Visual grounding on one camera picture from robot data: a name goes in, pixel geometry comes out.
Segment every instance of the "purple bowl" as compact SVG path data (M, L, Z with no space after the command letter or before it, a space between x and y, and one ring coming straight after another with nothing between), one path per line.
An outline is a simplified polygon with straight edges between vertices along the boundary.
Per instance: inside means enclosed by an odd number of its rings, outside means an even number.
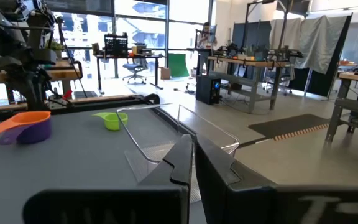
M28 127L20 133L16 140L20 144L34 144L48 139L51 133L52 123L50 119L48 119Z

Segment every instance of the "black floor mat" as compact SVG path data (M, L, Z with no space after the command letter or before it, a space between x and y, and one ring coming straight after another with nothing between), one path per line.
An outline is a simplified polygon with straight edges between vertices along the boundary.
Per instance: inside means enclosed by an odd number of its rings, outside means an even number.
M268 138L282 140L327 128L328 123L329 119L320 118L312 114L304 114L261 124L253 124L249 128Z

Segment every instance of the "blue office chair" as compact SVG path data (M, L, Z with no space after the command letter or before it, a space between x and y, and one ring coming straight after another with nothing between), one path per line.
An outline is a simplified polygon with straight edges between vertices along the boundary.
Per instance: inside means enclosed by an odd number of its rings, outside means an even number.
M130 72L132 72L133 75L128 75L128 76L122 78L122 80L124 81L125 78L128 78L128 83L129 83L129 80L131 78L135 79L135 81L136 81L136 78L140 78L142 80L142 83L145 84L145 81L147 79L142 75L138 75L138 73L148 69L146 59L145 58L132 59L132 61L133 61L133 63L127 63L127 64L123 65L123 67L128 69Z

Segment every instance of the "floor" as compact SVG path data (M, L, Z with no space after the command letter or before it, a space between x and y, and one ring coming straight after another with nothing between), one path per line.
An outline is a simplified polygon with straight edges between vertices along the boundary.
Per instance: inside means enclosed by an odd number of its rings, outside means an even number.
M278 184L358 185L358 129L351 135L346 133L346 126L340 126L333 143L327 145L324 143L327 129L283 141L263 141L263 135L248 128L250 124L301 114L330 118L335 93L330 100L309 94L304 97L303 92L297 91L287 96L279 93L273 111L269 110L269 101L263 101L256 104L258 114L247 114L244 113L246 104L241 99L243 96L229 96L222 91L228 104L209 106L196 101L195 96L182 92L189 82L193 81L160 81L164 90L149 84L128 87L141 94L157 93L162 103L179 103L235 135L240 143L251 142L249 146L237 150L236 159ZM189 90L195 90L195 87L190 85ZM356 96L350 91L348 98L355 99ZM349 111L343 112L343 116L348 115Z

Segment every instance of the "gray table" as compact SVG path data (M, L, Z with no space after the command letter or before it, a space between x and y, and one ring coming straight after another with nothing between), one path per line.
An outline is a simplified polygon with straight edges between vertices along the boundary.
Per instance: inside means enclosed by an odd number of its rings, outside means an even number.
M103 120L87 111L52 116L52 136L34 145L0 146L0 224L22 223L22 207L33 194L45 189L123 189L137 184L125 151L137 150L124 130L112 132ZM128 127L169 124L156 114L130 115ZM164 138L145 132L145 138ZM203 206L190 208L190 223L206 223Z

